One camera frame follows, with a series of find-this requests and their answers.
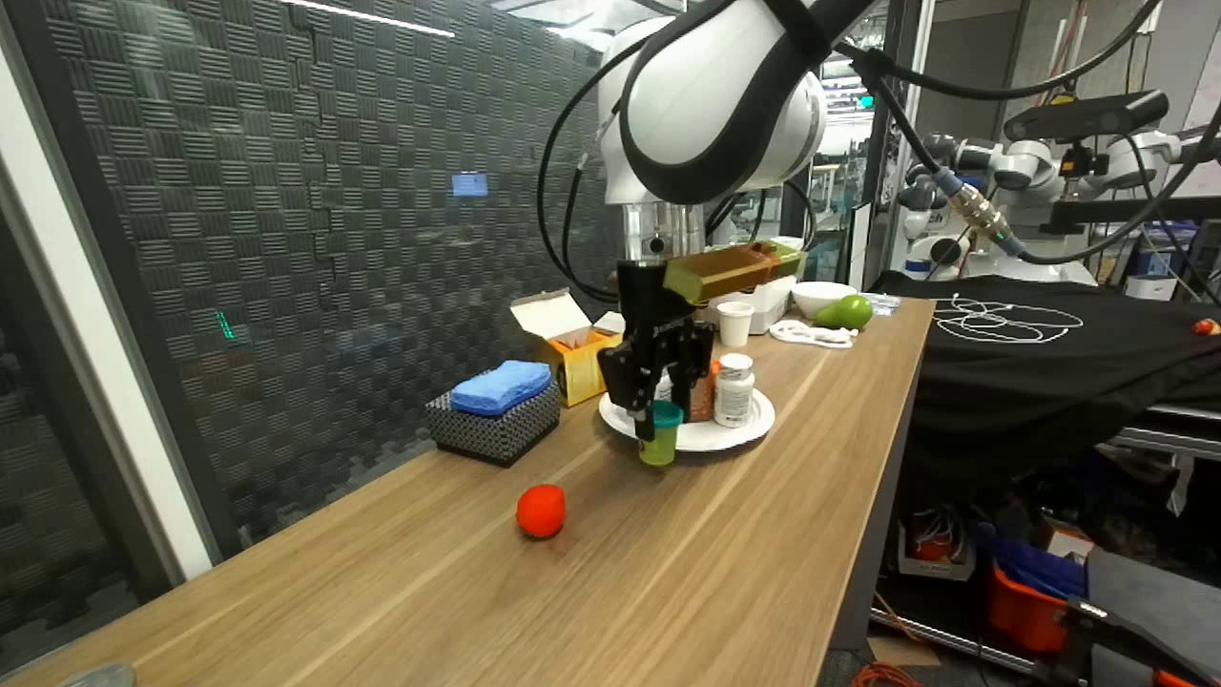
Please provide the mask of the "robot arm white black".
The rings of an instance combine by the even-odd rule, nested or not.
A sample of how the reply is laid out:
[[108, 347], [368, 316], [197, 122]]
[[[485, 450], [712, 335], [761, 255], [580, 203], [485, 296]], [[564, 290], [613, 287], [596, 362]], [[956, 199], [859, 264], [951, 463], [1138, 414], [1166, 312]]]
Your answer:
[[[702, 0], [606, 52], [591, 75], [609, 113], [602, 199], [630, 216], [793, 179], [826, 128], [821, 69], [870, 5]], [[620, 259], [627, 332], [599, 352], [606, 398], [644, 421], [670, 377], [686, 404], [712, 356], [697, 310], [793, 268], [793, 250], [768, 245]]]

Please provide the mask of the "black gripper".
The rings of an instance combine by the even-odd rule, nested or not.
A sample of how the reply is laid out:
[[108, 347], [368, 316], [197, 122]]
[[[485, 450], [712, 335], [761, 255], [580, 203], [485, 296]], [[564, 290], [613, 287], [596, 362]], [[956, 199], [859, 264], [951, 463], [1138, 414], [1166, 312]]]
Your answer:
[[642, 380], [680, 374], [670, 399], [686, 410], [689, 385], [704, 374], [712, 326], [695, 306], [664, 287], [664, 264], [620, 264], [618, 293], [627, 335], [620, 347], [599, 352], [599, 374], [618, 408], [642, 408]]

